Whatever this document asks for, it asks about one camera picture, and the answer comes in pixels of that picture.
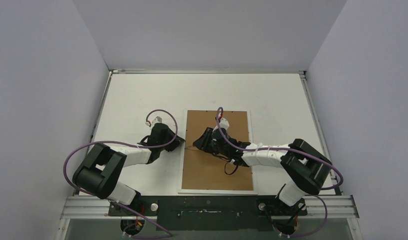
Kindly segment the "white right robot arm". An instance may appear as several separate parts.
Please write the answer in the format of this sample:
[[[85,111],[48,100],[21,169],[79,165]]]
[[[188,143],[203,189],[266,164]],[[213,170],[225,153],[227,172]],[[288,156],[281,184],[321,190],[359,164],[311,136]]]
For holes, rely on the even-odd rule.
[[[275,199],[274,207],[282,215],[294,209],[305,195],[318,195],[327,179],[331,162],[306,141],[297,138],[292,143],[268,146],[238,141],[225,128],[208,127],[193,142],[197,149],[239,167],[264,166],[284,169],[290,182]]]

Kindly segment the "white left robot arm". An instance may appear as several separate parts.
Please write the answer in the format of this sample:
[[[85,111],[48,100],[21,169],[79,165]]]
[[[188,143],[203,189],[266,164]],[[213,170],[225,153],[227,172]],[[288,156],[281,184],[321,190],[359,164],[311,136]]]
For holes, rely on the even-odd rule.
[[[162,151],[172,152],[184,142],[166,124],[156,123],[150,134],[136,146],[118,147],[97,143],[73,174],[73,184],[100,199],[121,203],[126,214],[135,215],[141,208],[141,194],[119,181],[123,168],[149,165],[160,157]]]

